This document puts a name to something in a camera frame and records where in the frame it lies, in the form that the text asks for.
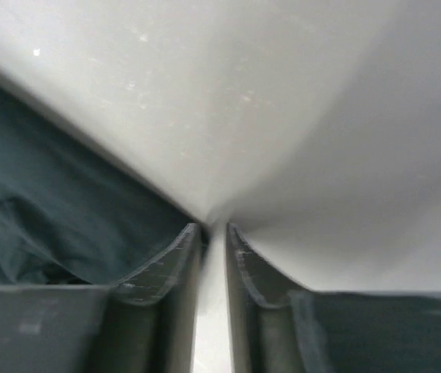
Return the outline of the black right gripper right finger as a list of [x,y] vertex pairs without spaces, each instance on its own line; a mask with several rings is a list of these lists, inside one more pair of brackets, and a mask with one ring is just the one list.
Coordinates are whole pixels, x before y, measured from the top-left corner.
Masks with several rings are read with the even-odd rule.
[[441,292],[315,291],[226,227],[235,372],[441,372]]

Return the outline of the black t shirt flower print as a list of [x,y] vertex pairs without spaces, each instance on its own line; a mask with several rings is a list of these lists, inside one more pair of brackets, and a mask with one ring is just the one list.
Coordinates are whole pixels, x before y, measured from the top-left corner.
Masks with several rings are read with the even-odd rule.
[[191,218],[0,87],[0,284],[113,284]]

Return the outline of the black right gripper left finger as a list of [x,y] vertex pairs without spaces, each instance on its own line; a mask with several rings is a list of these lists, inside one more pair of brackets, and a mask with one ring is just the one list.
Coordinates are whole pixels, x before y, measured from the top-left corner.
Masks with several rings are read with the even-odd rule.
[[201,230],[112,285],[0,286],[2,372],[188,372]]

